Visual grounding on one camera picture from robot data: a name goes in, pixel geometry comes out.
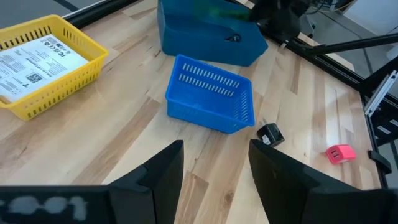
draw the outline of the yellow basket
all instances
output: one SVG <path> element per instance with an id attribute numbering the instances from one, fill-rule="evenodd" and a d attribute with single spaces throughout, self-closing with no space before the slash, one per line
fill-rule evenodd
<path id="1" fill-rule="evenodd" d="M 0 51 L 48 34 L 53 34 L 89 62 L 18 101 L 5 103 L 0 100 L 0 108 L 11 110 L 25 121 L 94 81 L 100 75 L 104 59 L 108 55 L 104 47 L 57 15 L 0 29 Z"/>

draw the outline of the wooden table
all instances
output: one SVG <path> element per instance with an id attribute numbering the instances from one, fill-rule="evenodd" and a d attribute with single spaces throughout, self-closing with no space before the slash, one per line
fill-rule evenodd
<path id="1" fill-rule="evenodd" d="M 255 127 L 228 135 L 169 118 L 174 57 L 160 49 L 156 4 L 133 4 L 84 29 L 110 51 L 96 82 L 29 122 L 0 110 L 0 184 L 107 184 L 183 139 L 176 223 L 266 223 L 247 154 L 267 122 L 285 137 L 278 150 L 360 189 L 380 187 L 359 93 L 271 41 L 250 67 L 211 63 L 252 80 Z M 358 158 L 331 165 L 323 152 L 339 143 Z"/>

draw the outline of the blue plastic container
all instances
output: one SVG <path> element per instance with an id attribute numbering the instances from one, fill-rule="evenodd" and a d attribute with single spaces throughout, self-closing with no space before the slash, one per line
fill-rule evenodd
<path id="1" fill-rule="evenodd" d="M 234 133 L 254 125 L 251 81 L 178 55 L 166 92 L 167 114 Z"/>
<path id="2" fill-rule="evenodd" d="M 255 23 L 216 17 L 210 12 L 198 14 L 195 1 L 201 0 L 159 1 L 157 21 L 165 54 L 249 66 L 268 48 Z M 206 4 L 224 11 L 249 10 L 224 0 L 211 0 Z M 240 42 L 226 40 L 235 34 L 241 36 Z"/>

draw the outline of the qr code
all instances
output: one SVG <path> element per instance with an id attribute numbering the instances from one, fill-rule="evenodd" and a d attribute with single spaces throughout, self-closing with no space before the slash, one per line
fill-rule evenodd
<path id="1" fill-rule="evenodd" d="M 38 82 L 38 81 L 40 81 L 40 80 L 43 79 L 40 75 L 38 75 L 38 74 L 36 74 L 36 73 L 33 73 L 33 74 L 31 74 L 31 75 L 28 75 L 28 76 L 26 76 L 26 78 L 27 78 L 31 83 L 36 83 L 36 82 Z"/>

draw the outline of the red charger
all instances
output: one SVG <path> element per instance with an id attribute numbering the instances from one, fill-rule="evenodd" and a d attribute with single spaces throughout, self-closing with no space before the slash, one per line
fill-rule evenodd
<path id="1" fill-rule="evenodd" d="M 354 149 L 347 144 L 339 144 L 328 148 L 326 155 L 332 164 L 351 161 L 356 157 Z"/>

